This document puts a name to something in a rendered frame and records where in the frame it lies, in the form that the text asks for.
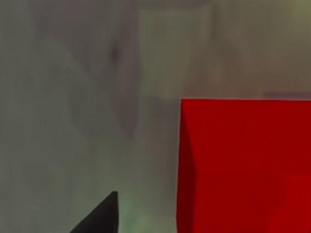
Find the blurry background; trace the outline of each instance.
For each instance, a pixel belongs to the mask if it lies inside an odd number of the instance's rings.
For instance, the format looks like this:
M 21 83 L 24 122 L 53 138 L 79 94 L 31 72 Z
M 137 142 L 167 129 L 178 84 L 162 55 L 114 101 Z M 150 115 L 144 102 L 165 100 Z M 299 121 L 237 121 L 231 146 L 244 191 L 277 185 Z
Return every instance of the blurry background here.
M 179 100 L 309 91 L 307 0 L 0 1 L 0 231 L 175 231 Z

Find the red object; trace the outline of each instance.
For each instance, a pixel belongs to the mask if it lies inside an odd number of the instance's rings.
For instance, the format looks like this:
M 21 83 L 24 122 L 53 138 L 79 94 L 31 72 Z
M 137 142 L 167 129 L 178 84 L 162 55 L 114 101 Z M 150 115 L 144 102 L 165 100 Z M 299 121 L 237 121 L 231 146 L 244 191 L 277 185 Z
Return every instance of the red object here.
M 182 100 L 178 233 L 310 233 L 311 102 Z

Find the red square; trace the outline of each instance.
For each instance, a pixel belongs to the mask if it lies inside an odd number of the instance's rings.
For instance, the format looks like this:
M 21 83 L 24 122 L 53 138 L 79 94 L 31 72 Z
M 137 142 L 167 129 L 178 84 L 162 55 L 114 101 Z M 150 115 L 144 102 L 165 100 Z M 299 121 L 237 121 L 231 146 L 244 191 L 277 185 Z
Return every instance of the red square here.
M 178 233 L 310 233 L 311 102 L 182 100 Z

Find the red box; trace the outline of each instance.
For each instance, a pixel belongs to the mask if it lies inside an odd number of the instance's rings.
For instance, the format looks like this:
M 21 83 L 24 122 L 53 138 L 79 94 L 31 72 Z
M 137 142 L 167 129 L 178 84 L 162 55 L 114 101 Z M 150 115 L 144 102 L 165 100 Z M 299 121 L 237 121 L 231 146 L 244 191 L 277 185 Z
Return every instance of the red box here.
M 182 100 L 178 233 L 310 233 L 311 102 Z

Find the black triangular shape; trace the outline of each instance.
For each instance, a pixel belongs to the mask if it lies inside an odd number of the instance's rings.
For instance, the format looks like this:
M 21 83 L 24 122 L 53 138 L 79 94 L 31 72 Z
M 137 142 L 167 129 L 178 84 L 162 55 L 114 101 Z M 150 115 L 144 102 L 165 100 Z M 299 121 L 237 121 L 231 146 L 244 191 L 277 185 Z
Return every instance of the black triangular shape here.
M 70 233 L 118 233 L 118 193 L 112 192 Z

